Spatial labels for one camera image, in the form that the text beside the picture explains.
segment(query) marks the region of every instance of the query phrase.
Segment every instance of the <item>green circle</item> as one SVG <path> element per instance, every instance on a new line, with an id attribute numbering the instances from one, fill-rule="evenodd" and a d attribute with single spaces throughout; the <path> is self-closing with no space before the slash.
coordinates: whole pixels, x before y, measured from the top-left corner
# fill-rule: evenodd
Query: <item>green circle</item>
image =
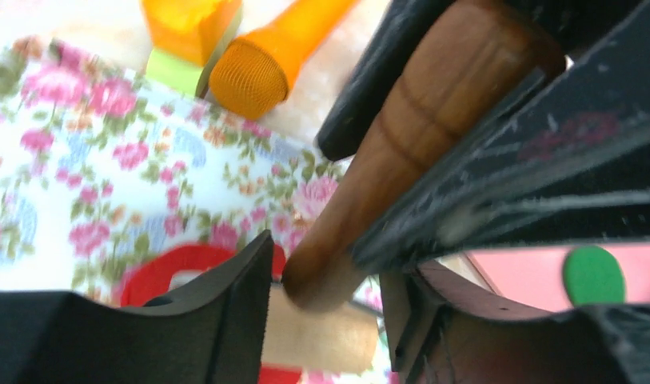
<path id="1" fill-rule="evenodd" d="M 564 260 L 564 290 L 574 306 L 620 303 L 626 300 L 626 282 L 619 262 L 598 246 L 576 248 Z"/>

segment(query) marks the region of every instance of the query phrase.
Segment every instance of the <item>orange block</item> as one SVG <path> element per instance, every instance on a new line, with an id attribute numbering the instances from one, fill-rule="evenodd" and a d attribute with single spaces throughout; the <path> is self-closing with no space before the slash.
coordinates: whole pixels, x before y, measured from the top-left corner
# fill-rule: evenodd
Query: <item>orange block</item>
<path id="1" fill-rule="evenodd" d="M 205 66 L 242 0 L 142 0 L 153 45 Z"/>

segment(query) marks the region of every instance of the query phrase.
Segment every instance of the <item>orange microphone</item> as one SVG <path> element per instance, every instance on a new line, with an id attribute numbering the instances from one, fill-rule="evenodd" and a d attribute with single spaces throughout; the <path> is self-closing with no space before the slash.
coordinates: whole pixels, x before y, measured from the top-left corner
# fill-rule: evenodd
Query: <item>orange microphone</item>
<path id="1" fill-rule="evenodd" d="M 233 40 L 209 76 L 217 102 L 256 120 L 283 102 L 299 70 L 357 0 L 296 0 L 273 22 Z"/>

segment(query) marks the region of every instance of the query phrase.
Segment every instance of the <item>floral fabric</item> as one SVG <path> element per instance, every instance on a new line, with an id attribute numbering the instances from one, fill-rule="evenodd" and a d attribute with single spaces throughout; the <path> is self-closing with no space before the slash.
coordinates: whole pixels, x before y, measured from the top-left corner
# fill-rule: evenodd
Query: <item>floral fabric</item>
<path id="1" fill-rule="evenodd" d="M 271 229 L 289 252 L 343 169 L 313 148 L 61 42 L 0 56 L 0 290 L 75 290 L 117 305 L 125 280 L 173 246 L 242 248 Z M 376 280 L 357 297 L 381 308 Z M 382 383 L 385 335 L 362 376 Z"/>

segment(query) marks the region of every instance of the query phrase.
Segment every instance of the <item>beige table surface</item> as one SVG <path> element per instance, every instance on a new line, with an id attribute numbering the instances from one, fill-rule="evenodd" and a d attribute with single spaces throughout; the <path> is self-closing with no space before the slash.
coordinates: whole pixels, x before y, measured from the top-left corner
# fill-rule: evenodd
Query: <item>beige table surface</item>
<path id="1" fill-rule="evenodd" d="M 269 22 L 290 3 L 245 0 L 241 33 Z M 388 3 L 360 0 L 302 69 L 290 99 L 261 123 L 313 142 Z M 135 70 L 145 67 L 151 49 L 138 0 L 0 0 L 0 46 L 31 34 L 62 38 Z M 445 265 L 481 284 L 479 275 L 464 259 L 450 258 Z"/>

